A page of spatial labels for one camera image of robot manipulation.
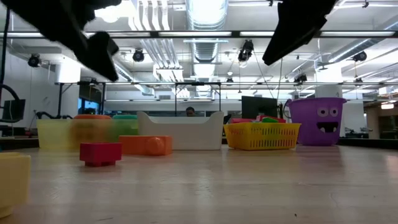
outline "person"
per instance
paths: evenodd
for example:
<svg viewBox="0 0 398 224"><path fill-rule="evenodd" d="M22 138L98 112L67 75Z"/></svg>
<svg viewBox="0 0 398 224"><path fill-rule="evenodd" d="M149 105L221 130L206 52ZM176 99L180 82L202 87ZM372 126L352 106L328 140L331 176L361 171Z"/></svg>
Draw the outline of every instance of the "person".
<svg viewBox="0 0 398 224"><path fill-rule="evenodd" d="M187 116L195 116L195 109L193 107L188 107L185 112L187 112Z"/></svg>

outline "wooden table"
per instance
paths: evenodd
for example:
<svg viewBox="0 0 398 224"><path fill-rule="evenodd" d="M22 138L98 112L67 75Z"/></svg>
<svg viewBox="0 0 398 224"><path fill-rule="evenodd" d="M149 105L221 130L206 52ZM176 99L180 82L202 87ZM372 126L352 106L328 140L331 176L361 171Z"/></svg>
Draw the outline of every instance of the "wooden table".
<svg viewBox="0 0 398 224"><path fill-rule="evenodd" d="M109 167L25 152L29 203L0 224L398 223L395 151L175 151Z"/></svg>

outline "white plastic container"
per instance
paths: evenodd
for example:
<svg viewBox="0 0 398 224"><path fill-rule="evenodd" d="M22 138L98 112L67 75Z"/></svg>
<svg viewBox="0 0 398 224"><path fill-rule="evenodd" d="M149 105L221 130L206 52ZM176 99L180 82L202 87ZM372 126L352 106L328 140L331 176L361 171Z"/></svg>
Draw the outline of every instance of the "white plastic container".
<svg viewBox="0 0 398 224"><path fill-rule="evenodd" d="M171 136L173 150L220 150L223 137L223 112L209 118L150 117L138 112L141 136Z"/></svg>

